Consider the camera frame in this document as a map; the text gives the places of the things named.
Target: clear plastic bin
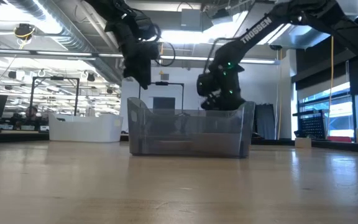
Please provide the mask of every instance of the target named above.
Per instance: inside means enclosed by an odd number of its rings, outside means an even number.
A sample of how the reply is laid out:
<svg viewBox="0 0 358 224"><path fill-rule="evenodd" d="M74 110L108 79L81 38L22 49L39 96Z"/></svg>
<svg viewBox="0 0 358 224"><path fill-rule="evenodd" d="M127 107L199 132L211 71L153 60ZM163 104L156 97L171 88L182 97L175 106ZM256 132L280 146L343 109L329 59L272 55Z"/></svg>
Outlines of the clear plastic bin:
<svg viewBox="0 0 358 224"><path fill-rule="evenodd" d="M235 111L152 110L128 98L132 155L239 157L249 155L255 103Z"/></svg>

